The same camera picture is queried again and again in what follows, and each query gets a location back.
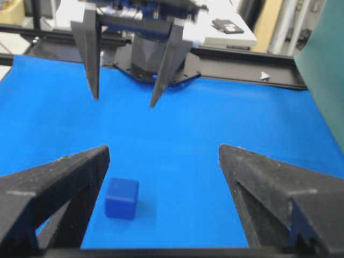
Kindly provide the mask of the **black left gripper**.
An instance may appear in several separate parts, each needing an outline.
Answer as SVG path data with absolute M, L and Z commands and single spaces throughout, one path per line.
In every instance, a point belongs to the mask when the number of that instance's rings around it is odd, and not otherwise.
M 71 21 L 71 30 L 84 65 L 94 99 L 99 99 L 101 26 L 115 31 L 168 34 L 158 77 L 149 106 L 153 108 L 184 62 L 192 42 L 183 40 L 185 21 L 195 22 L 206 5 L 195 1 L 84 1 L 81 22 Z

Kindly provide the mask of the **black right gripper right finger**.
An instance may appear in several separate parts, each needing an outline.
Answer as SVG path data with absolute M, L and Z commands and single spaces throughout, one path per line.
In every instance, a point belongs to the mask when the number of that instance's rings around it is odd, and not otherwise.
M 219 163 L 250 247 L 343 257 L 343 179 L 229 145 Z

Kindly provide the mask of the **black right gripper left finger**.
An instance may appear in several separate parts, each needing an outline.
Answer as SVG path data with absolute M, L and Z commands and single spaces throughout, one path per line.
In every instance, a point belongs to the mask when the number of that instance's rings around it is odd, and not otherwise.
M 110 163 L 108 146 L 1 177 L 1 257 L 80 248 Z

